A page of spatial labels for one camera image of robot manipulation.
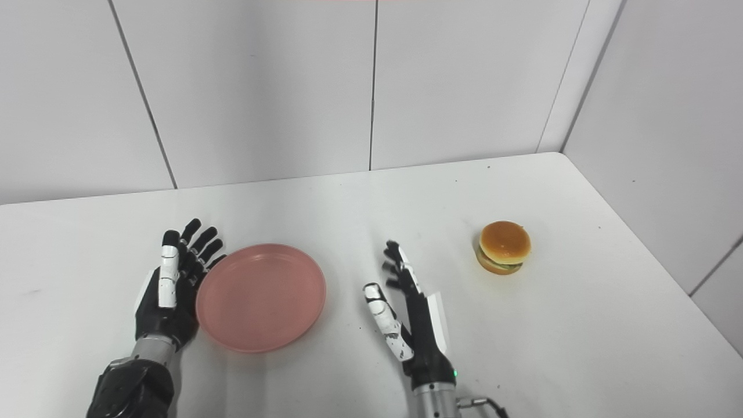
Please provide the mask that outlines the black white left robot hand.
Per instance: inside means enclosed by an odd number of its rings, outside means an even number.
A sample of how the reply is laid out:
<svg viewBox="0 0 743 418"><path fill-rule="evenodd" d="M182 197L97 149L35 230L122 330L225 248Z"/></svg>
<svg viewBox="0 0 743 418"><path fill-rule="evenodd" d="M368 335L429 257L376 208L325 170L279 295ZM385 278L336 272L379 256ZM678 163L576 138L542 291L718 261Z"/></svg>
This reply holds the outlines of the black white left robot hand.
<svg viewBox="0 0 743 418"><path fill-rule="evenodd" d="M135 311L135 338L163 336L176 350L196 336L197 293L207 273L225 259L223 241L214 226L194 218L182 231L166 230L160 264L149 278Z"/></svg>

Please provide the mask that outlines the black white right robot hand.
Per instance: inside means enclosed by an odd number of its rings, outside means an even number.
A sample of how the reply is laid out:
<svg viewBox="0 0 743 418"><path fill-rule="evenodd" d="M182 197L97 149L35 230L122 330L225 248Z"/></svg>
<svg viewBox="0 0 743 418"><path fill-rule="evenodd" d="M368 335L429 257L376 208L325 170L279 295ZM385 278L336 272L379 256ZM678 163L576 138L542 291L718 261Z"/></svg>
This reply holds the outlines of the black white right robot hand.
<svg viewBox="0 0 743 418"><path fill-rule="evenodd" d="M403 294L409 324L405 326L379 283L363 286L369 312L393 357L410 378L411 388L432 384L456 385L456 371L446 357L443 323L434 296L427 296L400 244L389 240L383 250L385 285Z"/></svg>

